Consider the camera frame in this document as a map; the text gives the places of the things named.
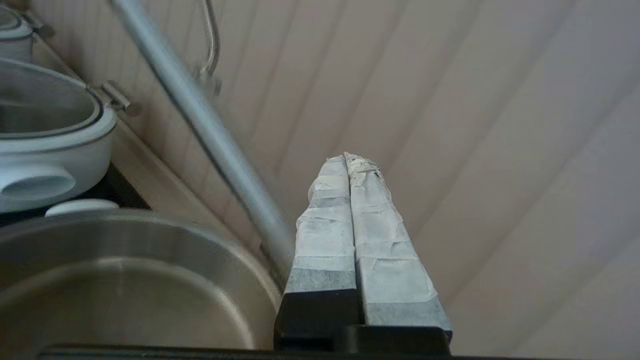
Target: stainless steel pot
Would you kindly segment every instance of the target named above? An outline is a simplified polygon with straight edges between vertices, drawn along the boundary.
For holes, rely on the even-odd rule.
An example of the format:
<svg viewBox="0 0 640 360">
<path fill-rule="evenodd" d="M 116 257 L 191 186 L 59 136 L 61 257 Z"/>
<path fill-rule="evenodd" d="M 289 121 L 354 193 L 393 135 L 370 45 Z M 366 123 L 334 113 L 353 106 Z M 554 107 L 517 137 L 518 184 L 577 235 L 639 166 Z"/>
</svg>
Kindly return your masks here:
<svg viewBox="0 0 640 360">
<path fill-rule="evenodd" d="M 271 348 L 280 292 L 231 239 L 150 211 L 0 229 L 0 358 L 55 343 Z"/>
</svg>

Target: white container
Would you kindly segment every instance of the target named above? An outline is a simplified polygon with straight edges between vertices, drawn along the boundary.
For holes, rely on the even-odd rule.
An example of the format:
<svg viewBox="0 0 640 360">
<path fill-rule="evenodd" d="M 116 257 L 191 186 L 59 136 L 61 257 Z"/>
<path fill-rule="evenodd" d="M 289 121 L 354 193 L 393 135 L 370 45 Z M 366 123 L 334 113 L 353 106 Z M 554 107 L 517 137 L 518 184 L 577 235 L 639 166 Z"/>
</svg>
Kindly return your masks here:
<svg viewBox="0 0 640 360">
<path fill-rule="evenodd" d="M 116 117 L 86 85 L 0 60 L 0 213 L 39 208 L 89 190 L 111 158 Z"/>
<path fill-rule="evenodd" d="M 33 28 L 15 11 L 0 6 L 0 58 L 31 62 Z"/>
</svg>

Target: wall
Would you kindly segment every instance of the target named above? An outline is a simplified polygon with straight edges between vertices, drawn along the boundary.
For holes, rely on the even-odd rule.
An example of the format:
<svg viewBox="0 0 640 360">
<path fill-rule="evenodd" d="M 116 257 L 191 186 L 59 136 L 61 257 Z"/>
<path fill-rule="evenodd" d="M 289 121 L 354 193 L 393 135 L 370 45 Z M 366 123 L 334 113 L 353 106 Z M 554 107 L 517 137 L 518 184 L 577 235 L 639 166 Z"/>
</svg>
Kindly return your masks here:
<svg viewBox="0 0 640 360">
<path fill-rule="evenodd" d="M 191 67 L 196 1 L 145 5 Z M 33 0 L 136 134 L 259 239 L 102 1 Z M 220 0 L 215 98 L 291 218 L 327 156 L 379 162 L 459 354 L 640 355 L 640 3 Z"/>
</svg>

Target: metal pole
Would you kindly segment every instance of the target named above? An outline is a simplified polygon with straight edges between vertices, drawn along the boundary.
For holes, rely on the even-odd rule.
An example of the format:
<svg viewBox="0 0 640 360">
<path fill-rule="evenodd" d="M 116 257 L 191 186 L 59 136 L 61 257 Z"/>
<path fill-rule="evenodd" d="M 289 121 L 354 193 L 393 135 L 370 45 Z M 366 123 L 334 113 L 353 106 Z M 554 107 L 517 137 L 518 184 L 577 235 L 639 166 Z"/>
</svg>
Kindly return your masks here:
<svg viewBox="0 0 640 360">
<path fill-rule="evenodd" d="M 195 130 L 209 159 L 220 170 L 257 226 L 265 241 L 266 255 L 276 266 L 278 280 L 283 286 L 293 259 L 292 227 L 285 221 L 258 173 L 223 125 L 220 114 L 163 39 L 140 2 L 111 0 L 111 4 L 173 103 Z"/>
</svg>

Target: cookware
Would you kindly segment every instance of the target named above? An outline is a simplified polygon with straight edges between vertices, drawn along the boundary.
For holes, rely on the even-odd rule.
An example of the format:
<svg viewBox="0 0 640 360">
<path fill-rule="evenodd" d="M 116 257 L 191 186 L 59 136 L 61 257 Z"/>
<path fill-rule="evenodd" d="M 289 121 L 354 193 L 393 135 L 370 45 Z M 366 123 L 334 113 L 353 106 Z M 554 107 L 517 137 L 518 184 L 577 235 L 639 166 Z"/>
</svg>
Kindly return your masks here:
<svg viewBox="0 0 640 360">
<path fill-rule="evenodd" d="M 115 124 L 84 83 L 0 59 L 0 213 L 54 204 L 98 183 Z"/>
<path fill-rule="evenodd" d="M 20 14 L 0 5 L 0 58 L 31 61 L 33 28 Z"/>
<path fill-rule="evenodd" d="M 233 239 L 146 210 L 0 229 L 0 358 L 52 344 L 262 348 L 280 292 Z"/>
</svg>

